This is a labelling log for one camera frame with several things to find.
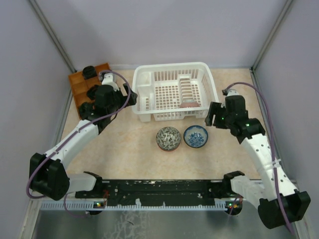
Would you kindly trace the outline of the white plastic dish rack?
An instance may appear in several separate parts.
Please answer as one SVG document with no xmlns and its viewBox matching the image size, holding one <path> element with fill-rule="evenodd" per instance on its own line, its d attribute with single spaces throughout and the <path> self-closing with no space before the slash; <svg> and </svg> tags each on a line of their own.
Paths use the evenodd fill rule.
<svg viewBox="0 0 319 239">
<path fill-rule="evenodd" d="M 219 101 L 211 71 L 203 62 L 139 66 L 132 90 L 138 94 L 132 110 L 142 122 L 205 118 L 210 103 Z M 194 99 L 200 107 L 181 109 L 185 99 Z"/>
</svg>

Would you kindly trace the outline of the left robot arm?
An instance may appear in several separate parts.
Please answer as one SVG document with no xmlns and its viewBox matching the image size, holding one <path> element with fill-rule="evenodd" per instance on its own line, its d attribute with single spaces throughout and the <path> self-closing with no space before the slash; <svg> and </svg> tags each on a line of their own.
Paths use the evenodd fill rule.
<svg viewBox="0 0 319 239">
<path fill-rule="evenodd" d="M 124 96 L 115 83 L 95 85 L 89 90 L 92 103 L 79 107 L 80 121 L 56 146 L 44 154 L 35 153 L 30 159 L 26 192 L 40 193 L 40 197 L 60 200 L 68 193 L 86 191 L 94 198 L 104 191 L 98 175 L 90 172 L 68 175 L 66 170 L 74 157 L 115 119 L 122 109 L 134 106 L 138 95 L 123 85 Z"/>
</svg>

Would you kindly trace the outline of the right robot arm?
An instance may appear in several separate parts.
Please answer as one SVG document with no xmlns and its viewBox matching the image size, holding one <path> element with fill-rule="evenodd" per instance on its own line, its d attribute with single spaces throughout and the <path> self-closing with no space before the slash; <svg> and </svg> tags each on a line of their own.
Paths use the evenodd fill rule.
<svg viewBox="0 0 319 239">
<path fill-rule="evenodd" d="M 311 202 L 309 194 L 299 191 L 283 171 L 280 160 L 272 157 L 266 132 L 257 118 L 249 117 L 243 96 L 227 96 L 223 103 L 211 102 L 205 124 L 230 130 L 252 158 L 263 183 L 258 186 L 240 171 L 225 174 L 222 189 L 226 196 L 244 197 L 269 229 L 304 217 Z"/>
</svg>

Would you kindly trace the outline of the black leaf pink bowl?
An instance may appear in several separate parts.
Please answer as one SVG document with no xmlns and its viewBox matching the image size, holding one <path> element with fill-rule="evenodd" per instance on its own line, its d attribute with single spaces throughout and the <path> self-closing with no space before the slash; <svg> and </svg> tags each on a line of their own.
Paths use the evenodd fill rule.
<svg viewBox="0 0 319 239">
<path fill-rule="evenodd" d="M 181 134 L 175 127 L 163 127 L 156 134 L 156 143 L 164 151 L 174 151 L 181 143 Z"/>
</svg>

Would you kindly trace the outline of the pink patterned bowl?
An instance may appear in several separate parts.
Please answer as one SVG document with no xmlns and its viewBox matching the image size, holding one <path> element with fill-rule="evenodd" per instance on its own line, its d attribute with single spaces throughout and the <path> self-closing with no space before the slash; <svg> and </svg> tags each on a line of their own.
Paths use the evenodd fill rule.
<svg viewBox="0 0 319 239">
<path fill-rule="evenodd" d="M 185 99 L 179 106 L 181 109 L 183 108 L 196 108 L 200 107 L 200 104 L 196 102 L 194 99 Z"/>
</svg>

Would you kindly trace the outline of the blue flower white bowl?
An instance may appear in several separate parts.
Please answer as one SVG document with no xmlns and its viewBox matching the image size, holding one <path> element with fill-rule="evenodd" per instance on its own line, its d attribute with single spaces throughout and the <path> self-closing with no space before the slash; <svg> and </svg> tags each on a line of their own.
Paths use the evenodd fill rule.
<svg viewBox="0 0 319 239">
<path fill-rule="evenodd" d="M 201 148 L 205 146 L 208 141 L 208 137 L 207 130 L 200 125 L 192 125 L 183 133 L 184 142 L 192 148 Z"/>
</svg>

